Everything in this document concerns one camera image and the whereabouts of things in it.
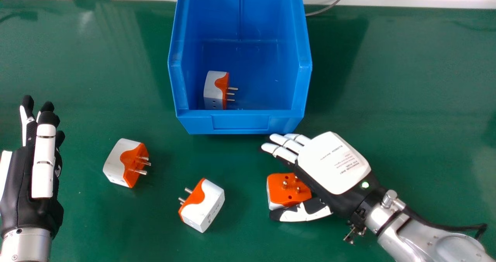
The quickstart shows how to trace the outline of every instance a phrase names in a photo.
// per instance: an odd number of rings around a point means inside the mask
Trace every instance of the blue plastic bin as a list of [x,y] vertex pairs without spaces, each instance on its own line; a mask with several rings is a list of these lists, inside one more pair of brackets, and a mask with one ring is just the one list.
[[[229,72],[239,88],[228,110],[204,109],[209,70]],[[303,0],[177,0],[169,75],[188,133],[290,133],[311,72]]]

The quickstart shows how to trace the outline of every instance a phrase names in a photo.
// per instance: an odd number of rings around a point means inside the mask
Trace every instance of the gray cable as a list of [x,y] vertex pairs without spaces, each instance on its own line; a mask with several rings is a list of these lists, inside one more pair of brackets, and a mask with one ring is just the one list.
[[306,13],[305,16],[306,17],[310,17],[310,16],[314,16],[314,15],[320,14],[322,12],[325,12],[325,11],[331,9],[336,4],[338,4],[338,2],[340,2],[340,0],[335,0],[331,5],[327,6],[326,8],[322,8],[321,10],[318,10],[318,11],[315,11],[315,12]]

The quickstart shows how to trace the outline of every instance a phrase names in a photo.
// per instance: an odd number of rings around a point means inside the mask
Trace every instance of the silver metal forearm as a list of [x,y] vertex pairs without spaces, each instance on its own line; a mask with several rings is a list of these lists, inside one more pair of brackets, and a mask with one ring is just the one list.
[[388,191],[365,220],[397,262],[495,262],[476,239],[424,225],[402,213],[405,207]]
[[22,228],[3,238],[0,262],[48,262],[52,238],[41,228]]

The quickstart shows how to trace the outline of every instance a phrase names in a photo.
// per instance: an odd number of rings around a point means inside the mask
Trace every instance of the plug adapter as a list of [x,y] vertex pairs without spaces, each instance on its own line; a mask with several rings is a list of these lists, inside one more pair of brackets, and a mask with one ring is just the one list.
[[312,198],[312,191],[294,173],[275,173],[267,177],[269,209],[291,207]]
[[227,102],[234,102],[228,96],[234,96],[238,88],[229,86],[229,72],[209,71],[203,88],[203,100],[206,110],[226,110]]
[[151,165],[148,156],[145,144],[122,138],[108,155],[103,173],[110,182],[133,188],[138,177],[148,173],[143,170],[145,165]]
[[224,190],[203,178],[195,189],[185,188],[184,191],[190,195],[186,200],[179,198],[179,216],[184,223],[203,233],[224,204]]

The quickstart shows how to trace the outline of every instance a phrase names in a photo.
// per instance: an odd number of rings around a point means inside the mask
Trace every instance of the robotic arm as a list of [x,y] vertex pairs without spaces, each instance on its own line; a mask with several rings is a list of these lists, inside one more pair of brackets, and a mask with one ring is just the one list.
[[52,240],[57,235],[64,209],[57,200],[62,158],[59,147],[64,133],[46,102],[37,118],[34,101],[25,96],[19,107],[22,147],[4,151],[0,159],[0,214],[2,252],[0,262],[47,262]]
[[[348,220],[345,241],[354,244],[367,229],[397,262],[495,262],[476,239],[486,224],[434,225],[412,211],[395,191],[379,184],[367,160],[339,135],[314,139],[300,134],[270,136],[262,150],[280,159],[317,194],[294,207],[276,209],[276,221],[308,221],[330,214]],[[478,230],[475,239],[459,232]]]

